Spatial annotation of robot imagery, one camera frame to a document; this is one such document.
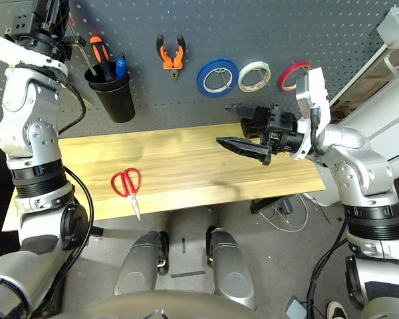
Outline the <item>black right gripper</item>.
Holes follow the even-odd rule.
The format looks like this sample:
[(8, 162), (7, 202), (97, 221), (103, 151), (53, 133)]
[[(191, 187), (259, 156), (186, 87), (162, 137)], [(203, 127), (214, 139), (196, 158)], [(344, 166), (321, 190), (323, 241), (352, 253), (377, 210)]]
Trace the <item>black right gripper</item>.
[(299, 150), (304, 134), (297, 131), (297, 119), (292, 113), (248, 104), (230, 104), (225, 110), (240, 118), (255, 120), (255, 134), (260, 137), (260, 144), (243, 138), (217, 137), (216, 142), (225, 149), (259, 160), (263, 165), (270, 164), (271, 154)]

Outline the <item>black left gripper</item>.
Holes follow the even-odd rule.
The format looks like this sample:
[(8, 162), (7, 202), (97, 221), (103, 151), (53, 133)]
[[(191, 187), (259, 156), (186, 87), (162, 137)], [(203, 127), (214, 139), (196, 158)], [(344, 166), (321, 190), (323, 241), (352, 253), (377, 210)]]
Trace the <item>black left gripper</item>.
[[(33, 1), (33, 12), (15, 15), (13, 24), (5, 29), (5, 38), (19, 46), (64, 62), (67, 49), (61, 43), (70, 13), (69, 0)], [(78, 33), (65, 37), (68, 47), (85, 47)]]

